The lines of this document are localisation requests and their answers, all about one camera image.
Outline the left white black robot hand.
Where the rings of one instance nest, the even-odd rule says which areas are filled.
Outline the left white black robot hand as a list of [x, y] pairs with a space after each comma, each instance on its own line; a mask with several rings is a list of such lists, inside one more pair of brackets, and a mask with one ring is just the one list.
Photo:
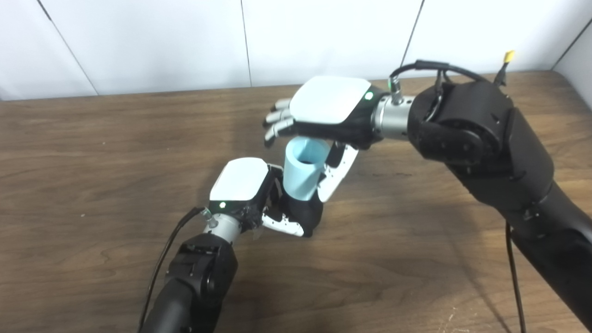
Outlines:
[[205, 232], [229, 244], [240, 234], [260, 228], [311, 237], [311, 227], [296, 219], [288, 208], [290, 197], [283, 179], [283, 167], [261, 158], [228, 161], [209, 194], [207, 211], [211, 216]]

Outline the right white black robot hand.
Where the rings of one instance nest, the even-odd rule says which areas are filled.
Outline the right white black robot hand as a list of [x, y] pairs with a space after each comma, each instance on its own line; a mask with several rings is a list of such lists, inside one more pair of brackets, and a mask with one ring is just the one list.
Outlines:
[[374, 112], [386, 91], [367, 80], [316, 76], [289, 99], [280, 99], [265, 116], [264, 145], [283, 136], [332, 141], [317, 180], [317, 196], [327, 202], [345, 178], [360, 150], [378, 142]]

